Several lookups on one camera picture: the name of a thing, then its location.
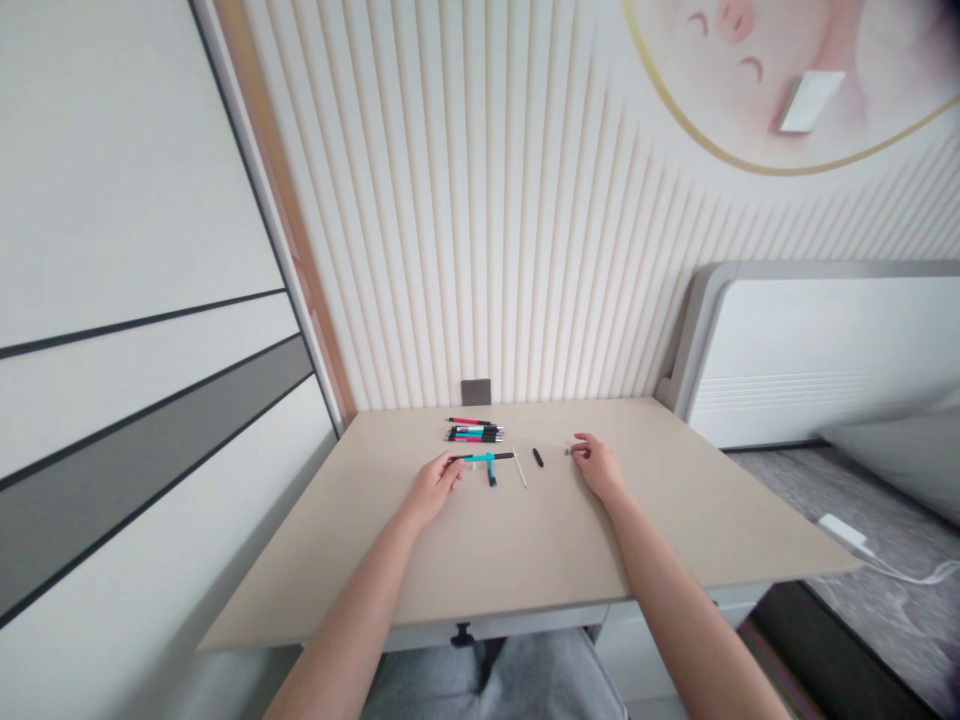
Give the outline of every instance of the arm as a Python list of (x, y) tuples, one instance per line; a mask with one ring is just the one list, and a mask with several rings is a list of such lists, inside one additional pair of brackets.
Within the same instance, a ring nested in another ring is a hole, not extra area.
[(414, 543), (440, 512), (463, 470), (463, 460), (447, 467), (450, 456), (443, 453), (420, 469), (403, 506), (323, 618), (265, 720), (360, 717)]
[(789, 718), (753, 656), (627, 492), (613, 452), (578, 433), (573, 459), (613, 522), (630, 590), (691, 718)]

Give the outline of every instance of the gold circular frame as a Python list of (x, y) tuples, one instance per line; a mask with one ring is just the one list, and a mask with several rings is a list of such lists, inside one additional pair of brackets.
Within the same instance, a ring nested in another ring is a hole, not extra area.
[(887, 138), (882, 143), (874, 145), (873, 147), (867, 148), (866, 150), (862, 150), (858, 153), (854, 153), (853, 155), (849, 155), (840, 160), (823, 163), (822, 165), (810, 165), (808, 167), (797, 168), (776, 168), (768, 165), (757, 165), (756, 163), (747, 162), (746, 160), (742, 160), (737, 156), (728, 153), (726, 150), (721, 148), (710, 138), (700, 132), (696, 125), (690, 122), (690, 119), (684, 115), (683, 110), (680, 109), (676, 101), (673, 99), (673, 96), (667, 89), (666, 84), (664, 84), (663, 79), (660, 77), (660, 73), (657, 72), (653, 58), (650, 57), (650, 52), (647, 50), (646, 43), (643, 41), (643, 36), (640, 34), (640, 27), (637, 24), (636, 15), (633, 13), (631, 0), (623, 0), (623, 12), (627, 18), (627, 25), (630, 26), (630, 34), (633, 36), (633, 43), (637, 47), (637, 54), (640, 55), (640, 60), (643, 62), (643, 66), (647, 71), (647, 75), (650, 76), (653, 86), (657, 89), (657, 94), (660, 96), (660, 99), (663, 100), (663, 104), (667, 106), (667, 109), (670, 110), (670, 114), (673, 115), (674, 119), (676, 119), (678, 123), (680, 123), (680, 127), (686, 130), (687, 134), (692, 137), (704, 150), (709, 152), (714, 157), (719, 158), (723, 162), (733, 165), (740, 170), (745, 170), (746, 172), (752, 172), (758, 175), (796, 177), (798, 175), (815, 175), (817, 173), (827, 172), (829, 170), (836, 170), (837, 168), (841, 168), (845, 165), (855, 163), (858, 160), (863, 160), (866, 157), (870, 157), (881, 150), (885, 150), (894, 143), (900, 142), (908, 135), (916, 132), (924, 125), (933, 122), (945, 112), (950, 110), (950, 108), (960, 104), (960, 95), (958, 95), (939, 109), (932, 112), (927, 117), (923, 118), (919, 122), (914, 123), (905, 130), (898, 132), (893, 137)]

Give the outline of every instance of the beige desk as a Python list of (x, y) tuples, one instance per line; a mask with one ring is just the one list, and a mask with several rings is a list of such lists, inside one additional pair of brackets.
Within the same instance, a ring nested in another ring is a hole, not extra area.
[[(506, 427), (506, 440), (442, 440), (451, 412)], [(426, 529), (395, 627), (502, 613), (597, 606), (627, 597), (612, 528), (564, 448), (593, 432), (707, 588), (843, 572), (860, 563), (655, 400), (598, 400), (365, 413), (324, 463), (201, 644), (306, 640), (399, 507), (426, 460), (444, 450), (509, 451), (499, 487), (474, 466)], [(532, 448), (545, 467), (534, 461)]]

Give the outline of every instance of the hand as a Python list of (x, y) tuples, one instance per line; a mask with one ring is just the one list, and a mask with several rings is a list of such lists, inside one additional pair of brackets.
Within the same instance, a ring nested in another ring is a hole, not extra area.
[(583, 442), (570, 448), (573, 461), (580, 468), (590, 489), (603, 502), (622, 493), (625, 490), (623, 476), (613, 450), (590, 433), (577, 433), (574, 437)]
[(454, 460), (448, 464), (451, 457), (452, 452), (445, 452), (420, 468), (416, 482), (403, 501), (400, 514), (414, 523), (417, 532), (437, 516), (447, 501), (447, 495), (454, 489), (454, 483), (460, 480), (466, 463)]

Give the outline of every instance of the gray pants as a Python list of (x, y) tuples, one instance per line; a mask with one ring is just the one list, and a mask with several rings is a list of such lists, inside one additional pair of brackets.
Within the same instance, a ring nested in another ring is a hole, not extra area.
[(627, 717), (581, 628), (389, 653), (363, 720)]

